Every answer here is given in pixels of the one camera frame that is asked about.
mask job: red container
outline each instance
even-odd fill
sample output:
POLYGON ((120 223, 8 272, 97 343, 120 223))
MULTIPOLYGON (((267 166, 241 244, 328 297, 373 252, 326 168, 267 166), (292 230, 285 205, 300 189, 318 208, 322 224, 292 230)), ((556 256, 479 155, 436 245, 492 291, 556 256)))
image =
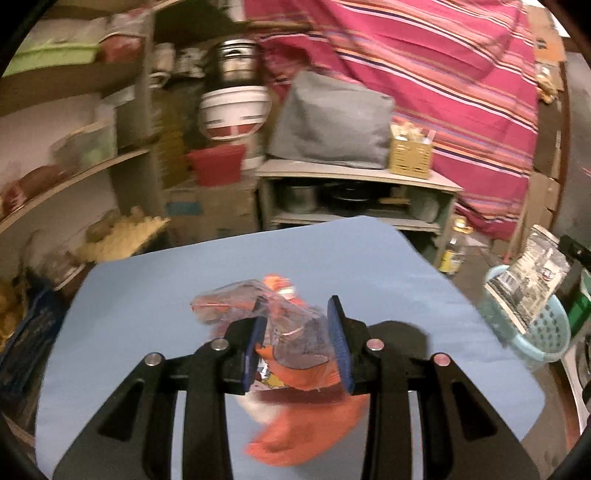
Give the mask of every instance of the red container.
POLYGON ((197 184, 203 187, 228 185, 240 181, 242 159, 246 145, 217 145, 193 150, 187 158, 197 173, 197 184))

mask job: blue paper sheet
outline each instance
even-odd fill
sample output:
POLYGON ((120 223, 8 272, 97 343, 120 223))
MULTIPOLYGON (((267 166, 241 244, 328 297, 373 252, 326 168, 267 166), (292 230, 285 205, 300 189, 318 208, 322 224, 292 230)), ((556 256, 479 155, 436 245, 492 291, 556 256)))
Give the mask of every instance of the blue paper sheet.
MULTIPOLYGON (((412 323, 430 353, 449 353, 522 439, 544 405, 532 375, 503 349, 463 295, 395 228, 357 217, 261 232, 103 264, 88 276, 49 359, 37 414, 37 462, 49 477, 96 410, 149 352, 193 353, 208 340, 190 302, 199 293, 277 273, 310 305, 339 295, 347 316, 367 324, 412 323)), ((324 455, 274 468, 243 454, 260 431, 226 397, 234 478, 358 480, 366 421, 324 455)), ((173 480, 180 479, 183 402, 177 406, 173 480)))

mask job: striped fabric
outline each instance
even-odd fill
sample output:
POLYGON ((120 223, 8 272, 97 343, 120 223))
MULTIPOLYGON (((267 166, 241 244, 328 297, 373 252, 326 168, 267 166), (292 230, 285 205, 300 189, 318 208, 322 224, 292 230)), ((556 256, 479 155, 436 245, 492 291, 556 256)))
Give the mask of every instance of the striped fabric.
POLYGON ((245 11, 313 25, 259 38, 280 95, 309 65, 391 95, 395 121, 437 131, 433 168, 465 189, 459 210, 490 237, 511 236, 537 139, 521 0, 245 0, 245 11))

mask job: gray cloth cover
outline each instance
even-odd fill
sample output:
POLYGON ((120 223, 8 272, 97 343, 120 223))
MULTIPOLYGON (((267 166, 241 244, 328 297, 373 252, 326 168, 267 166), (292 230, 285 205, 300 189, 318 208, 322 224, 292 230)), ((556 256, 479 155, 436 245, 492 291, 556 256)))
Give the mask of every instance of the gray cloth cover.
POLYGON ((268 153, 355 168, 385 168, 394 101, 361 85, 300 72, 268 153))

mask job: plastic bottle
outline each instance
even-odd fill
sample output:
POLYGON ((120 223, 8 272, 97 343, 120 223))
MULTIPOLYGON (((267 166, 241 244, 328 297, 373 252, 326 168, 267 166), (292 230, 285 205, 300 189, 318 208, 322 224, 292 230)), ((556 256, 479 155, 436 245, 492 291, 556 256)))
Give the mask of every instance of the plastic bottle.
POLYGON ((450 241, 445 247, 439 271, 453 278, 466 256, 466 237, 472 233, 472 227, 466 222, 466 217, 457 216, 453 222, 453 232, 450 241))

